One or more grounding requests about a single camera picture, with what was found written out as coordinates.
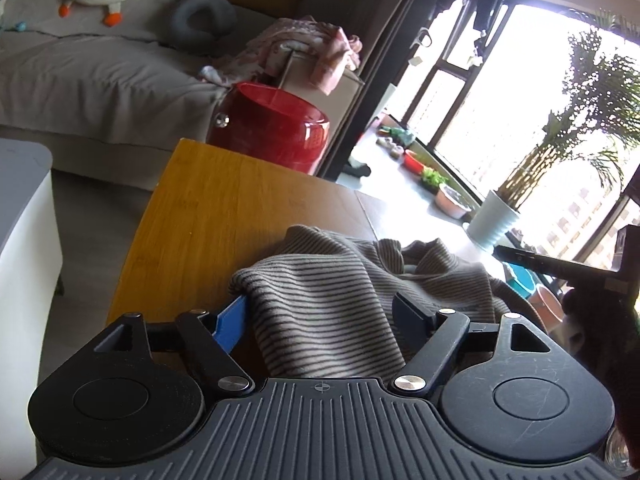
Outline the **striped beige knit garment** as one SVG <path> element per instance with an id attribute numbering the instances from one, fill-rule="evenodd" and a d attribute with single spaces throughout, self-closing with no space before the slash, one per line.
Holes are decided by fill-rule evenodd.
<path id="1" fill-rule="evenodd" d="M 396 295 L 429 314 L 451 308 L 495 323 L 515 312 L 542 324 L 528 301 L 441 240 L 402 246 L 291 226 L 277 252 L 236 271 L 230 288 L 250 298 L 255 339 L 276 377 L 390 379 L 413 355 L 393 320 Z"/>

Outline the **pink metal basin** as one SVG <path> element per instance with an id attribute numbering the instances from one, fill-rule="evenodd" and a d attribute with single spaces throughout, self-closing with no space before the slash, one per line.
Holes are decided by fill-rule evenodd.
<path id="1" fill-rule="evenodd" d="M 435 198 L 436 206 L 448 217 L 454 220 L 462 219 L 473 210 L 462 195 L 446 183 L 441 183 Z"/>

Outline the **green plant tray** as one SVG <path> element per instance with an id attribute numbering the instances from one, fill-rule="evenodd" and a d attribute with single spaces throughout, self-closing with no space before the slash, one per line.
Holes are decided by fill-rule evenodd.
<path id="1" fill-rule="evenodd" d="M 425 166 L 420 174 L 420 185 L 432 194 L 437 194 L 442 184 L 447 184 L 448 178 L 434 168 Z"/>

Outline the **red plastic basin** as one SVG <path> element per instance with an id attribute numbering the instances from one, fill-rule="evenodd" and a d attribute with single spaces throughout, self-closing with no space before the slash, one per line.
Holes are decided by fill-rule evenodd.
<path id="1" fill-rule="evenodd" d="M 420 162 L 418 155 L 410 150 L 405 151 L 404 157 L 402 158 L 402 166 L 418 177 L 422 176 L 423 170 L 425 169 L 425 165 L 423 162 Z"/>

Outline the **potted palm white pot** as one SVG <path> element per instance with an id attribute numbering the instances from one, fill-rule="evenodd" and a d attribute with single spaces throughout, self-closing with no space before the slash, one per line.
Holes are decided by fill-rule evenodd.
<path id="1" fill-rule="evenodd" d="M 542 140 L 490 191 L 466 228 L 481 248 L 491 248 L 514 226 L 521 206 L 554 166 L 588 162 L 600 185 L 612 188 L 624 176 L 616 146 L 639 146 L 639 69 L 629 56 L 602 52 L 604 32 L 637 40 L 639 26 L 603 9 L 575 14 L 589 28 L 568 37 L 570 65 L 562 88 L 566 105 L 550 110 Z"/>

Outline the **white side table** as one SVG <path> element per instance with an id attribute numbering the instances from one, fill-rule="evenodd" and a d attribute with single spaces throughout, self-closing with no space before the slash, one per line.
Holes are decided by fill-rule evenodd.
<path id="1" fill-rule="evenodd" d="M 37 463 L 27 405 L 38 385 L 43 337 L 62 269 L 52 155 L 41 144 L 1 141 L 1 477 Z"/>

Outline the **red round stool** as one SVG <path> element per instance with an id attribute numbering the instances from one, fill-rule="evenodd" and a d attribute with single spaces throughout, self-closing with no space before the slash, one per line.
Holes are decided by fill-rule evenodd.
<path id="1" fill-rule="evenodd" d="M 314 174 L 329 142 L 330 121 L 282 89 L 240 82 L 217 107 L 206 143 Z"/>

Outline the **beige sofa with grey cover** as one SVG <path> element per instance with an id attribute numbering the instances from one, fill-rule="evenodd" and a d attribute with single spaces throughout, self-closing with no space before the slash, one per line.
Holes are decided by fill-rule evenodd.
<path id="1" fill-rule="evenodd" d="M 238 24 L 207 53 L 172 46 L 179 0 L 128 0 L 119 24 L 64 0 L 1 0 L 1 133 L 37 142 L 59 170 L 152 188 L 181 139 L 205 141 L 233 88 L 198 79 L 278 18 L 235 8 Z"/>

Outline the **grey neck pillow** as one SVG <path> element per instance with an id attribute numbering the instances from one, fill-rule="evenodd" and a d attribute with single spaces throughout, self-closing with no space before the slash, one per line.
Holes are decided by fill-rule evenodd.
<path id="1" fill-rule="evenodd" d="M 228 0 L 179 0 L 171 9 L 167 36 L 178 49 L 207 53 L 219 39 L 230 35 L 236 24 L 238 16 Z"/>

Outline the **dark curtain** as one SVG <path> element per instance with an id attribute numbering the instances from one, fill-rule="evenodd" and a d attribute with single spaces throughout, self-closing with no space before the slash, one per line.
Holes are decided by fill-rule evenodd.
<path id="1" fill-rule="evenodd" d="M 338 128 L 317 176 L 334 181 L 388 86 L 408 60 L 414 40 L 437 0 L 359 0 L 352 30 L 362 41 L 358 75 L 363 87 Z"/>

